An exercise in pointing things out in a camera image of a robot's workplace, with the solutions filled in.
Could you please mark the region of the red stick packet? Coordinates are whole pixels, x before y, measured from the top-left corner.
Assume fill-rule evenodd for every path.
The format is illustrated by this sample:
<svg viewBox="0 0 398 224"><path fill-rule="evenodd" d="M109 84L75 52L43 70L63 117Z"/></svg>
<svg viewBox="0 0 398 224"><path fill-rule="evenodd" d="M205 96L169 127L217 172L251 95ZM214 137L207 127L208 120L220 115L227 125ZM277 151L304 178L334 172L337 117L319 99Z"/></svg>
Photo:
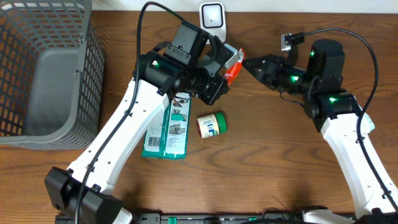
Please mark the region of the red stick packet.
<svg viewBox="0 0 398 224"><path fill-rule="evenodd" d="M242 47L239 49L238 56L239 57L238 57L237 62L231 68L229 68L224 75L225 79L227 79L227 81L228 81L228 86L230 86L230 84L232 84L234 79L238 76L241 69L243 68L242 63L243 63L243 60L245 59L246 53Z"/></svg>

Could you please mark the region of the green lid jar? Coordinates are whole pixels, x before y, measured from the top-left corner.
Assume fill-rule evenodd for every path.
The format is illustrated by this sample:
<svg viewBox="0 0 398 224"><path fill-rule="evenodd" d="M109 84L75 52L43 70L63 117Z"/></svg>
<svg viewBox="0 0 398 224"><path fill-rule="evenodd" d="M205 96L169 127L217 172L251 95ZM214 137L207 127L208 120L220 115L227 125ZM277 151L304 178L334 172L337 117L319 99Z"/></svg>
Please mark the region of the green lid jar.
<svg viewBox="0 0 398 224"><path fill-rule="evenodd" d="M227 124L222 112L199 117L196 122L201 138L208 138L227 132Z"/></svg>

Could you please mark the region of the green 3M gloves pack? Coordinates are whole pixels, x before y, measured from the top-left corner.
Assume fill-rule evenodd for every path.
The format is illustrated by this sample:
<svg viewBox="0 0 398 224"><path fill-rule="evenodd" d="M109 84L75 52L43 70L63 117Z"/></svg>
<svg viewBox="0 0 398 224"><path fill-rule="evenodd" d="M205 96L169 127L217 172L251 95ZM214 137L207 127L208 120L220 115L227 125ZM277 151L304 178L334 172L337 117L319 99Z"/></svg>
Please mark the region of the green 3M gloves pack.
<svg viewBox="0 0 398 224"><path fill-rule="evenodd" d="M185 159L192 97L178 93L155 117L146 131L141 156L156 159Z"/></svg>

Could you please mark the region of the white round tub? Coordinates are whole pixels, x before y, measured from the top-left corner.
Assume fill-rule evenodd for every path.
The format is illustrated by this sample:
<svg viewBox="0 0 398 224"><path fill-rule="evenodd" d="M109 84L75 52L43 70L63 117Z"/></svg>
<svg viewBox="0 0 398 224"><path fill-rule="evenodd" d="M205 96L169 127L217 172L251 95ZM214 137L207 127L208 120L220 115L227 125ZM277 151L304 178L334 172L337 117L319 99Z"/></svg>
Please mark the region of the white round tub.
<svg viewBox="0 0 398 224"><path fill-rule="evenodd" d="M375 124L367 113L363 113L361 117L360 132L361 134L369 134L375 129Z"/></svg>

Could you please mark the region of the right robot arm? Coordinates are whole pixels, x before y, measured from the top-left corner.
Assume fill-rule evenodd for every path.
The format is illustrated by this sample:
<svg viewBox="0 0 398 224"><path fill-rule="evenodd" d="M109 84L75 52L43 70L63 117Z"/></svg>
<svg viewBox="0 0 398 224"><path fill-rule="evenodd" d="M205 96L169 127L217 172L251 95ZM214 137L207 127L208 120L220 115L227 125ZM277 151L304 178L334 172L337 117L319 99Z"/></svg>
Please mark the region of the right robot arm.
<svg viewBox="0 0 398 224"><path fill-rule="evenodd" d="M243 61L259 82L279 93L302 95L302 107L336 156L354 202L353 223L397 223L397 187L368 136L361 107L341 87L343 46L330 39L314 41L308 66L268 54Z"/></svg>

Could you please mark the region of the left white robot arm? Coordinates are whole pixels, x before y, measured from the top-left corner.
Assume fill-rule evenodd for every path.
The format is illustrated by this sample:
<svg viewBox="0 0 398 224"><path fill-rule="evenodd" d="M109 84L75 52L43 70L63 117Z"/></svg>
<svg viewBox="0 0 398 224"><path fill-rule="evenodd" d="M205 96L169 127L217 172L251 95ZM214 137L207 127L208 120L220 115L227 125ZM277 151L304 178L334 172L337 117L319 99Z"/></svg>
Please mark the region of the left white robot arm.
<svg viewBox="0 0 398 224"><path fill-rule="evenodd" d="M227 93L220 70L237 60L236 48L187 21L172 41L139 54L122 102L95 140L67 169L46 175L53 207L75 223L131 223L132 213L112 192L137 143L176 94L212 105Z"/></svg>

